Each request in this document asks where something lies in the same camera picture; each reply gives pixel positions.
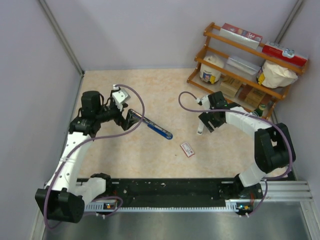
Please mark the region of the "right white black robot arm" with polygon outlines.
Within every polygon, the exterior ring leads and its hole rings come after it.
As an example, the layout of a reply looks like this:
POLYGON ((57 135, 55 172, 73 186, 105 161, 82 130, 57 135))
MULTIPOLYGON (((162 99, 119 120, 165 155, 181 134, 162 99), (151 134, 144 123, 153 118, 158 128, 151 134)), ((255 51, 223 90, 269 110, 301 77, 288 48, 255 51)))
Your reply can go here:
POLYGON ((252 186, 276 169, 291 165, 296 153, 288 127, 283 123, 272 125, 258 114, 246 111, 236 102, 228 103, 222 92, 197 98, 196 102, 206 111, 201 113, 197 133, 204 128, 213 132, 223 124, 230 124, 242 130, 254 140, 254 162, 234 177, 232 191, 239 198, 245 198, 252 186))

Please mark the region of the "blue metal stapler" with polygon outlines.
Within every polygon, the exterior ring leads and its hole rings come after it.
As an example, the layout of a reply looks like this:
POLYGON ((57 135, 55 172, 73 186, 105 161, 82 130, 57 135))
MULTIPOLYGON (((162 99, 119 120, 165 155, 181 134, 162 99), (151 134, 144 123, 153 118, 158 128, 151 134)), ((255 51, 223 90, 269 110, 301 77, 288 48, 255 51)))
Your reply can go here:
POLYGON ((154 132, 158 133, 162 137, 166 138, 167 140, 173 139, 173 134, 171 132, 160 127, 159 125, 157 125, 156 123, 154 123, 153 121, 148 119, 147 117, 142 116, 140 113, 138 113, 137 111, 135 111, 133 109, 129 109, 128 111, 133 115, 133 118, 137 119, 138 121, 142 120, 142 122, 144 124, 146 124, 148 128, 150 128, 154 132))

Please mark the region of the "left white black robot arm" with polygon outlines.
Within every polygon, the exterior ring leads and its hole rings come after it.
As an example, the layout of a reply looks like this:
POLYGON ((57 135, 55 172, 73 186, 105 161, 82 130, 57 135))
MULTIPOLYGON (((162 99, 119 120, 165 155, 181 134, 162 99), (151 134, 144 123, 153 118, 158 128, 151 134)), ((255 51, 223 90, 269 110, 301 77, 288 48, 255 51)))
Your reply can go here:
POLYGON ((98 131, 103 123, 114 121, 124 134, 133 132, 129 118, 123 117, 124 108, 131 98, 129 86, 116 84, 109 98, 96 91, 86 91, 81 96, 81 107, 70 122, 66 144, 50 180, 35 194, 35 200, 43 214, 44 223, 49 221, 78 223, 86 206, 96 197, 109 198, 114 191, 111 178, 104 173, 93 174, 83 185, 77 179, 85 155, 91 144, 99 140, 98 131))

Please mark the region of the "red white staple box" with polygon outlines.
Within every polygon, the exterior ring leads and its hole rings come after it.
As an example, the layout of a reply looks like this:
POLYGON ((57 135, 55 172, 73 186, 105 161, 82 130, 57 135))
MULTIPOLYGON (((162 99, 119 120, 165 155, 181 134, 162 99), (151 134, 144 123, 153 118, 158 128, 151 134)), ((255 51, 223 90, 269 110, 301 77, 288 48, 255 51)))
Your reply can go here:
POLYGON ((190 158, 195 154, 195 152, 187 142, 182 143, 180 147, 188 158, 190 158))

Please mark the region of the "small white stapler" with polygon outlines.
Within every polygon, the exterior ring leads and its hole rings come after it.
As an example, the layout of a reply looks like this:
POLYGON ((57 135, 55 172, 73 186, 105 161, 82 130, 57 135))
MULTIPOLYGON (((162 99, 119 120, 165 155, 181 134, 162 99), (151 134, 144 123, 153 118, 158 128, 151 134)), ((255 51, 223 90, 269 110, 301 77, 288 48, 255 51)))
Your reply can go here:
POLYGON ((203 131, 204 131, 204 127, 205 127, 205 125, 204 125, 204 123, 200 120, 199 121, 199 124, 198 124, 198 128, 197 128, 197 134, 198 135, 202 135, 203 134, 203 131))

